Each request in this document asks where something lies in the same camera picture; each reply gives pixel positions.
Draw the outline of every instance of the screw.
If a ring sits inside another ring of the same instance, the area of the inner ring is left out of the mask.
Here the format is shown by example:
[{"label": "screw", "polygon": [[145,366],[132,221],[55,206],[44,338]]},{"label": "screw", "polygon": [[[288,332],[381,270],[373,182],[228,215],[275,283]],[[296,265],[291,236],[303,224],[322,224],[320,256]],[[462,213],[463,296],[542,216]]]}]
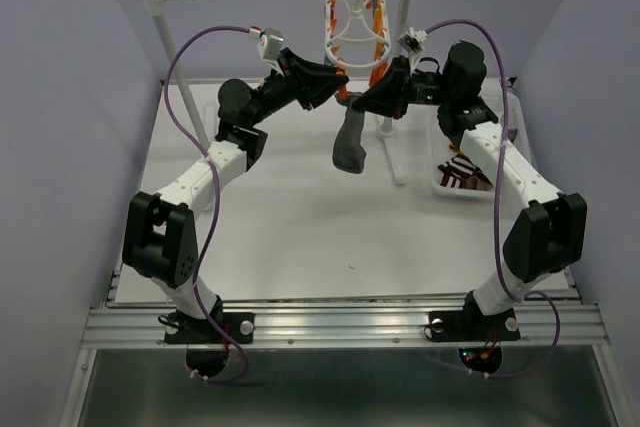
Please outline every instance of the screw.
[{"label": "screw", "polygon": [[249,335],[253,332],[253,324],[248,320],[243,320],[240,324],[240,333],[242,335]]},{"label": "screw", "polygon": [[518,321],[513,317],[509,317],[507,320],[505,320],[504,326],[507,328],[509,332],[517,332]]},{"label": "screw", "polygon": [[442,323],[442,319],[433,319],[431,321],[431,327],[429,328],[433,330],[436,334],[441,334],[444,329],[442,327],[436,327],[436,324],[441,324],[441,323]]}]

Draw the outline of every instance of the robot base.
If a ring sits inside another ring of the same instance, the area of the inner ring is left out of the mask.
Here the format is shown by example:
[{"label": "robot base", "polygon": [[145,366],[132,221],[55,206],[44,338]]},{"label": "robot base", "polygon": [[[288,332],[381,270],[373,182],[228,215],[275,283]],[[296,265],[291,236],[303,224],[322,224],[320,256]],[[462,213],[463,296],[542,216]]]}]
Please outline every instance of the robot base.
[{"label": "robot base", "polygon": [[496,315],[483,315],[476,303],[473,292],[465,298],[462,310],[440,310],[429,313],[432,342],[485,342],[489,336],[498,333],[503,341],[520,340],[518,322],[513,309]]},{"label": "robot base", "polygon": [[[218,301],[211,310],[211,317],[232,339],[239,344],[253,343],[255,314],[252,312],[222,313],[222,301]],[[209,324],[207,319],[194,319],[176,310],[158,321],[166,326],[164,342],[168,345],[224,344],[225,341]]]},{"label": "robot base", "polygon": [[520,331],[511,331],[506,323],[515,320],[513,309],[491,316],[492,322],[483,328],[469,328],[464,321],[464,314],[460,310],[442,310],[429,313],[429,330],[432,342],[484,342],[495,331],[498,332],[500,342],[520,340]]}]

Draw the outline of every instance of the wire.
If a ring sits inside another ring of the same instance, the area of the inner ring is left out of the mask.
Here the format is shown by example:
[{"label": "wire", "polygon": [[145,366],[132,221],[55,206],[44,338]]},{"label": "wire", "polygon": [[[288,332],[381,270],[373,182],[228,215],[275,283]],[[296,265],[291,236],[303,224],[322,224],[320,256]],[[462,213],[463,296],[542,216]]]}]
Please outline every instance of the wire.
[{"label": "wire", "polygon": [[482,353],[480,354],[480,358],[482,358],[483,360],[486,360],[489,357],[491,357],[491,354],[493,354],[493,351],[496,349],[496,344],[498,343],[497,329],[493,331],[493,344],[491,345],[491,348],[489,349],[488,352],[485,352],[484,349],[487,348],[487,345],[489,345],[489,342],[491,342],[491,339],[487,340],[487,343],[484,344],[484,347],[482,347]]},{"label": "wire", "polygon": [[[180,48],[178,53],[175,55],[175,57],[171,61],[171,64],[169,65],[169,70],[167,71],[166,81],[165,81],[164,86],[163,86],[164,104],[167,107],[167,111],[169,112],[169,117],[171,117],[171,120],[176,125],[178,130],[180,132],[182,132],[191,141],[191,143],[198,149],[198,151],[200,151],[200,153],[204,157],[207,157],[207,155],[208,155],[207,147],[202,145],[198,141],[198,139],[196,139],[180,123],[180,121],[178,121],[175,113],[173,112],[173,109],[171,108],[171,102],[169,101],[169,81],[171,80],[171,74],[173,74],[173,71],[174,71],[174,69],[176,67],[176,64],[178,63],[178,60],[180,59],[182,54],[184,54],[184,52],[189,48],[189,46],[191,46],[191,44],[193,44],[196,40],[198,40],[200,37],[203,37],[206,34],[209,34],[211,32],[222,32],[222,31],[241,32],[241,33],[244,33],[244,34],[248,34],[249,33],[249,29],[247,29],[245,27],[236,27],[236,26],[231,26],[231,25],[221,25],[221,26],[216,26],[216,27],[209,27],[207,29],[204,29],[204,30],[198,32],[193,37],[191,37],[189,40],[187,40],[187,42],[185,42],[185,44]],[[214,192],[213,219],[211,220],[211,227],[209,228],[209,232],[207,233],[207,237],[206,237],[206,239],[204,241],[204,244],[202,245],[202,250],[200,251],[200,255],[198,256],[198,263],[196,264],[196,267],[193,270],[193,277],[192,277],[192,279],[193,279],[193,294],[194,294],[194,296],[196,298],[196,302],[198,303],[198,306],[200,307],[200,310],[204,314],[204,316],[207,319],[207,321],[209,321],[211,326],[214,328],[214,330],[225,341],[229,342],[231,345],[233,345],[238,350],[238,352],[240,352],[240,354],[242,355],[242,358],[244,359],[244,366],[242,368],[242,371],[240,371],[238,374],[236,374],[236,375],[234,375],[232,377],[229,377],[227,379],[216,379],[216,378],[201,376],[196,371],[193,371],[193,370],[190,370],[190,369],[188,369],[188,370],[191,372],[192,376],[197,377],[197,378],[199,378],[201,380],[204,380],[206,382],[213,383],[213,384],[223,384],[223,383],[226,383],[226,382],[233,382],[234,380],[238,380],[241,377],[243,377],[247,373],[247,371],[249,370],[250,362],[249,362],[249,356],[247,355],[245,350],[240,346],[240,344],[238,344],[238,342],[236,342],[229,334],[227,334],[216,323],[216,321],[211,317],[211,315],[207,311],[207,308],[204,305],[204,302],[202,301],[202,297],[200,296],[200,292],[198,291],[198,273],[200,272],[200,266],[202,265],[202,260],[204,259],[204,256],[207,253],[207,249],[209,248],[209,244],[211,243],[211,239],[213,238],[213,233],[215,232],[216,226],[218,225],[218,217],[220,215],[220,177],[218,175],[218,169],[216,168],[216,165],[211,161],[208,161],[208,164],[209,164],[209,167],[211,168],[211,173],[213,174],[213,186],[214,186],[214,188],[213,188],[213,192]]]},{"label": "wire", "polygon": [[429,27],[426,30],[426,32],[427,34],[431,34],[432,32],[435,32],[436,30],[441,29],[442,27],[447,27],[449,25],[457,25],[457,24],[464,24],[464,25],[470,25],[471,27],[475,27],[485,36],[485,38],[491,45],[491,49],[493,50],[493,54],[498,64],[498,72],[500,74],[500,88],[502,89],[502,106],[504,109],[504,114],[503,114],[503,122],[502,122],[502,136],[501,136],[502,142],[500,145],[500,154],[498,156],[498,171],[496,173],[496,185],[494,189],[495,195],[493,199],[493,246],[494,246],[494,256],[496,261],[496,269],[497,269],[500,285],[502,286],[502,289],[504,290],[505,294],[507,294],[507,296],[515,303],[520,303],[523,300],[528,299],[532,295],[537,295],[542,297],[551,306],[551,310],[553,310],[553,314],[556,320],[556,333],[553,338],[553,342],[551,343],[551,347],[549,348],[549,351],[542,358],[540,362],[521,372],[515,372],[512,374],[491,374],[490,375],[490,377],[503,378],[503,379],[515,378],[515,377],[520,377],[522,375],[527,375],[532,372],[535,372],[541,369],[544,366],[544,364],[546,364],[549,361],[549,359],[555,352],[556,346],[558,345],[558,340],[560,338],[560,314],[558,313],[558,308],[556,307],[555,303],[553,302],[553,300],[551,300],[551,297],[549,297],[544,292],[541,292],[538,290],[532,290],[531,292],[525,294],[522,299],[519,299],[513,292],[511,292],[511,290],[509,290],[509,287],[507,286],[507,283],[505,281],[504,272],[502,270],[502,260],[500,255],[500,193],[502,190],[502,178],[504,176],[505,143],[509,139],[508,137],[509,136],[509,101],[507,100],[507,77],[504,73],[504,64],[502,63],[502,57],[500,56],[500,52],[498,51],[498,47],[496,46],[496,43],[494,42],[493,37],[491,37],[491,34],[489,34],[489,31],[487,31],[487,29],[485,29],[478,22],[474,20],[469,20],[469,19],[446,20],[444,22],[440,22],[438,24],[435,24]]},{"label": "wire", "polygon": [[487,341],[484,343],[484,345],[482,346],[482,352],[485,351],[485,349],[487,348],[487,346],[491,343],[491,341],[493,340],[493,345],[496,345],[496,342],[498,342],[498,330],[494,330],[493,333],[491,334],[491,336],[487,339]]}]

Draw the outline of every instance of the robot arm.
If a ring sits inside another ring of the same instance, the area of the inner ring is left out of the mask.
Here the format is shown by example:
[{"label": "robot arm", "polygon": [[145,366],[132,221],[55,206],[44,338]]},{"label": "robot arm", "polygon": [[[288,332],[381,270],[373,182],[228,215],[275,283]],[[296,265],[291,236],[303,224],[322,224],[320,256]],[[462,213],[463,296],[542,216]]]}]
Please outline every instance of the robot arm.
[{"label": "robot arm", "polygon": [[[254,127],[257,123],[294,100],[307,110],[318,107],[349,80],[333,67],[306,61],[288,48],[279,50],[282,38],[277,31],[263,31],[258,39],[261,58],[274,70],[256,89],[239,79],[220,87],[220,127],[208,156],[155,194],[139,192],[129,204],[123,262],[150,278],[173,300],[181,321],[193,323],[196,319],[202,322],[202,329],[209,327],[201,320],[205,315],[190,279],[199,255],[195,220],[214,199],[209,162],[215,164],[223,189],[262,155],[267,134]],[[205,307],[219,322],[219,297],[201,279],[198,290]]]},{"label": "robot arm", "polygon": [[[409,104],[440,105],[442,132],[489,178],[496,178],[502,127],[479,96],[486,76],[482,50],[468,42],[456,43],[442,73],[425,73],[415,69],[422,42],[412,35],[403,38],[409,57],[394,58],[383,78],[353,108],[399,119]],[[510,141],[505,141],[502,186],[503,200],[522,209],[502,246],[506,286],[522,298],[548,275],[580,259],[586,203],[579,194],[565,195],[546,181]],[[496,329],[501,329],[501,339],[517,340],[517,332],[502,331],[505,320],[515,317],[513,304],[494,273],[467,295],[462,311],[437,312],[430,318],[443,322],[438,332],[432,330],[432,340],[482,341]]]}]

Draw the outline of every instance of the white table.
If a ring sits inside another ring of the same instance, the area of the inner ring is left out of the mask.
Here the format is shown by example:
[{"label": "white table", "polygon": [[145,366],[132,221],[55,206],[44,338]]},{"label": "white table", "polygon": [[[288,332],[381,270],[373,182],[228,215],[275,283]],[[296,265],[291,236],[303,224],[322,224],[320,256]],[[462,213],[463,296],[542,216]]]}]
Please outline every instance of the white table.
[{"label": "white table", "polygon": [[[213,137],[219,84],[194,84],[193,95]],[[366,89],[352,82],[352,90]],[[189,121],[176,86],[170,100]],[[224,300],[408,297],[464,294],[495,269],[490,202],[438,197],[429,185],[429,109],[410,107],[396,123],[408,185],[393,185],[375,119],[367,116],[361,175],[331,163],[344,108],[333,100],[313,112],[297,103],[259,126],[269,134],[262,158],[222,192],[217,232],[201,269]],[[141,190],[170,183],[197,152],[173,126],[161,100]],[[211,222],[197,222],[199,245]],[[512,220],[505,218],[502,235]],[[563,274],[547,290],[568,288]],[[118,304],[161,303],[160,289],[123,266]]]}]

